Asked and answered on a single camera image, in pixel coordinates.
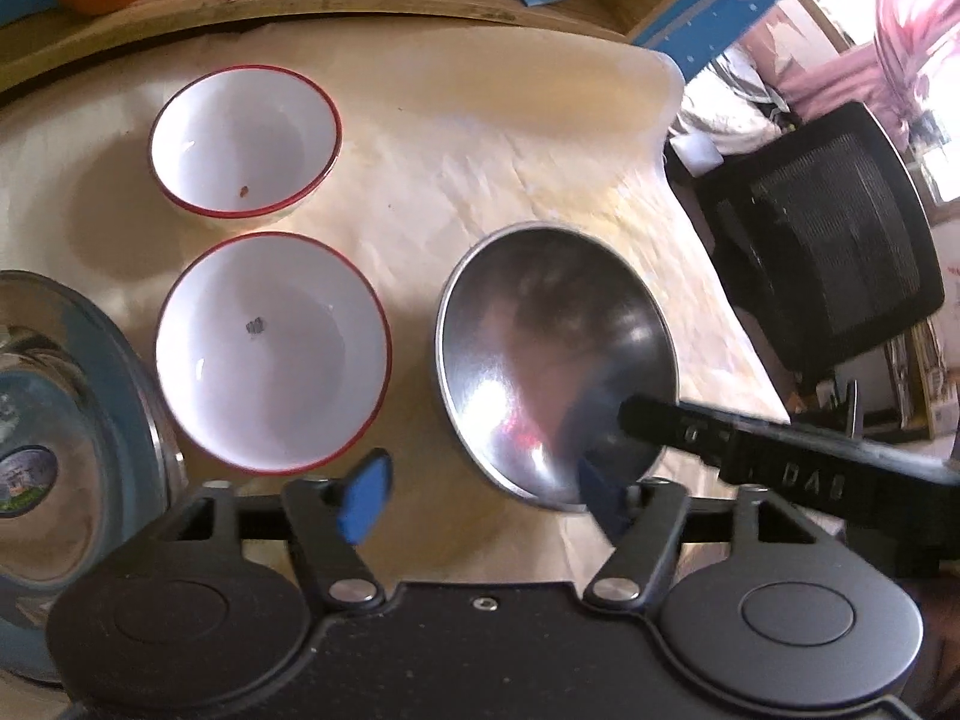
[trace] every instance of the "ceramic bowl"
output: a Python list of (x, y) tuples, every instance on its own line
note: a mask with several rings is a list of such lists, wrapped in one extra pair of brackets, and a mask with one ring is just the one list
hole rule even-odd
[(220, 226), (268, 223), (326, 177), (340, 116), (317, 84), (279, 67), (232, 67), (195, 80), (150, 133), (152, 172), (179, 208)]
[(298, 473), (373, 422), (391, 367), (373, 288), (337, 251), (290, 233), (213, 247), (160, 311), (160, 389), (184, 432), (225, 463)]

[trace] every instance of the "metal bowl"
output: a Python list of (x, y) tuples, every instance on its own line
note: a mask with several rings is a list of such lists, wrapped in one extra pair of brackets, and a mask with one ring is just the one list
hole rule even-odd
[(73, 290), (0, 271), (0, 669), (59, 680), (56, 596), (184, 486), (157, 388), (120, 330)]
[(434, 336), (440, 396), (477, 466), (547, 509), (584, 509), (580, 458), (632, 482), (661, 454), (617, 426), (643, 392), (677, 399), (677, 358), (653, 295), (606, 245), (523, 223), (467, 252)]

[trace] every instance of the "bowl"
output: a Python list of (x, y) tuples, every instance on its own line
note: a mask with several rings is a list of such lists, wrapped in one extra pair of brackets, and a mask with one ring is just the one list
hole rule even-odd
[(119, 328), (0, 271), (0, 669), (54, 683), (50, 605), (184, 487), (160, 394)]
[(157, 374), (174, 419), (231, 466), (299, 473), (373, 422), (390, 379), (386, 314), (327, 245), (253, 233), (200, 255), (160, 310)]
[(624, 483), (659, 459), (616, 417), (636, 392), (677, 399), (670, 333), (640, 276), (583, 233), (523, 223), (469, 250), (443, 290), (434, 353), (464, 448), (522, 501), (582, 512), (579, 459)]
[(179, 208), (227, 226), (267, 223), (320, 185), (342, 139), (333, 100), (312, 80), (243, 65), (170, 98), (150, 133), (150, 163)]

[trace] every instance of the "red rim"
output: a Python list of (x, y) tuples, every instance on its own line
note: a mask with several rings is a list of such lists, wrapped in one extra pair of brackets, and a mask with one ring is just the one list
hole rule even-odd
[[(222, 248), (227, 247), (230, 244), (235, 244), (236, 242), (244, 241), (244, 240), (247, 240), (248, 238), (265, 238), (268, 236), (272, 236), (275, 238), (293, 238), (303, 242), (307, 242), (308, 244), (315, 245), (316, 247), (320, 247), (323, 250), (326, 250), (331, 254), (333, 254), (337, 259), (339, 259), (342, 263), (344, 263), (344, 265), (346, 265), (349, 269), (351, 269), (354, 272), (354, 274), (356, 274), (360, 278), (360, 281), (363, 282), (363, 285), (367, 288), (367, 292), (370, 293), (370, 297), (373, 298), (373, 303), (376, 305), (377, 312), (380, 314), (380, 320), (381, 322), (383, 322), (383, 338), (387, 346), (387, 364), (383, 371), (383, 385), (380, 387), (380, 394), (377, 396), (376, 404), (373, 405), (373, 410), (371, 411), (370, 416), (368, 416), (367, 419), (364, 421), (364, 423), (360, 425), (357, 432), (354, 433), (353, 436), (343, 446), (341, 446), (338, 450), (332, 452), (328, 456), (324, 458), (320, 458), (317, 461), (312, 461), (312, 463), (308, 464), (307, 466), (297, 466), (295, 469), (282, 470), (282, 471), (249, 469), (246, 466), (240, 466), (240, 464), (234, 463), (233, 461), (229, 461), (226, 458), (221, 457), (216, 452), (213, 452), (208, 447), (204, 446), (203, 442), (200, 442), (199, 440), (197, 440), (197, 437), (194, 436), (189, 431), (189, 429), (187, 429), (184, 426), (184, 423), (182, 423), (181, 420), (179, 420), (179, 418), (176, 417), (176, 411), (173, 408), (173, 406), (170, 405), (170, 400), (169, 398), (167, 398), (165, 389), (163, 389), (163, 380), (160, 378), (160, 365), (157, 362), (157, 341), (160, 340), (160, 325), (163, 324), (163, 318), (167, 313), (167, 304), (170, 302), (170, 298), (173, 296), (173, 293), (176, 291), (176, 288), (179, 287), (179, 284), (181, 283), (182, 280), (186, 278), (187, 274), (189, 274), (190, 271), (193, 271), (193, 269), (196, 266), (198, 266), (203, 260), (208, 258), (210, 255), (218, 252), (219, 250), (222, 250)], [(288, 232), (278, 232), (278, 231), (268, 230), (264, 232), (248, 233), (246, 235), (238, 235), (235, 238), (229, 238), (226, 241), (219, 242), (219, 244), (215, 245), (214, 247), (210, 247), (207, 251), (203, 252), (203, 254), (201, 254), (196, 260), (190, 263), (190, 265), (186, 268), (186, 270), (176, 278), (176, 281), (171, 286), (169, 292), (167, 293), (166, 298), (163, 298), (163, 303), (160, 306), (160, 315), (158, 316), (158, 319), (157, 319), (157, 337), (155, 338), (155, 341), (154, 341), (154, 359), (155, 359), (154, 365), (157, 367), (157, 381), (160, 381), (160, 390), (163, 392), (163, 399), (167, 402), (167, 407), (170, 409), (170, 413), (174, 416), (174, 419), (176, 419), (176, 423), (178, 423), (179, 426), (181, 426), (181, 429), (184, 430), (186, 435), (190, 437), (190, 440), (192, 440), (192, 442), (194, 442), (195, 445), (200, 447), (200, 449), (202, 449), (203, 451), (208, 452), (210, 455), (218, 459), (221, 463), (226, 464), (227, 466), (231, 466), (234, 469), (240, 469), (241, 471), (245, 471), (246, 473), (253, 473), (259, 476), (290, 476), (295, 473), (306, 473), (306, 471), (318, 469), (320, 466), (325, 466), (327, 463), (332, 463), (334, 460), (339, 458), (339, 456), (346, 453), (347, 450), (351, 449), (363, 437), (363, 435), (368, 431), (368, 429), (370, 429), (371, 424), (373, 424), (373, 420), (376, 419), (378, 413), (380, 413), (380, 409), (383, 407), (383, 401), (387, 397), (387, 387), (390, 384), (390, 376), (392, 374), (392, 370), (394, 369), (394, 341), (392, 340), (392, 336), (390, 333), (390, 322), (387, 321), (387, 312), (384, 311), (383, 303), (380, 302), (379, 296), (377, 295), (376, 291), (373, 290), (373, 285), (371, 285), (370, 281), (368, 281), (367, 276), (364, 276), (363, 272), (360, 271), (360, 269), (357, 268), (357, 266), (355, 266), (349, 259), (347, 259), (346, 255), (335, 250), (333, 247), (330, 247), (324, 242), (318, 241), (315, 238), (309, 238), (306, 235), (301, 235), (299, 233), (288, 233)]]
[[(174, 100), (179, 98), (184, 92), (188, 89), (196, 86), (202, 81), (207, 79), (212, 79), (213, 76), (219, 76), (224, 73), (232, 73), (236, 70), (270, 70), (275, 71), (276, 73), (283, 73), (287, 76), (293, 76), (295, 79), (299, 79), (303, 83), (307, 84), (314, 91), (319, 92), (320, 95), (326, 100), (326, 104), (329, 105), (330, 111), (333, 114), (333, 122), (337, 128), (337, 138), (333, 143), (333, 153), (330, 154), (330, 158), (326, 165), (323, 167), (323, 170), (307, 184), (304, 189), (301, 189), (296, 192), (296, 194), (291, 194), (291, 196), (286, 199), (279, 200), (270, 205), (265, 205), (262, 208), (257, 208), (253, 211), (215, 211), (209, 208), (202, 208), (199, 205), (194, 205), (184, 200), (182, 197), (174, 194), (166, 184), (160, 179), (160, 176), (157, 175), (157, 169), (154, 167), (154, 135), (157, 132), (157, 124), (160, 123), (160, 119), (163, 117), (163, 114), (166, 113), (167, 108), (174, 103)], [(296, 202), (299, 202), (301, 199), (304, 199), (311, 191), (314, 191), (320, 183), (328, 176), (330, 170), (333, 168), (334, 163), (337, 161), (337, 157), (340, 155), (340, 146), (344, 141), (344, 127), (343, 123), (340, 120), (340, 111), (337, 110), (337, 106), (333, 103), (333, 99), (328, 95), (315, 81), (309, 79), (307, 76), (303, 76), (300, 73), (297, 73), (293, 70), (288, 70), (287, 68), (277, 67), (275, 65), (232, 65), (227, 68), (221, 68), (215, 70), (212, 73), (207, 73), (205, 76), (200, 76), (198, 79), (190, 81), (189, 84), (184, 86), (179, 92), (176, 92), (166, 103), (160, 108), (160, 113), (157, 114), (157, 117), (154, 119), (154, 123), (150, 127), (150, 137), (147, 139), (147, 151), (150, 162), (150, 173), (154, 177), (157, 186), (160, 187), (160, 191), (167, 197), (171, 203), (179, 205), (185, 211), (189, 211), (191, 214), (198, 214), (202, 217), (207, 218), (257, 218), (265, 217), (266, 215), (277, 213), (277, 211), (282, 211), (284, 208), (287, 208), (293, 205)]]

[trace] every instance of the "wooden tray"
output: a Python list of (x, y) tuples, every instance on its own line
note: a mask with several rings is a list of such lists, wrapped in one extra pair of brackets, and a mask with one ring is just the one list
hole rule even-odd
[(325, 13), (412, 13), (535, 26), (630, 42), (676, 0), (139, 0), (96, 19), (50, 10), (0, 28), (0, 92), (107, 49), (239, 20)]

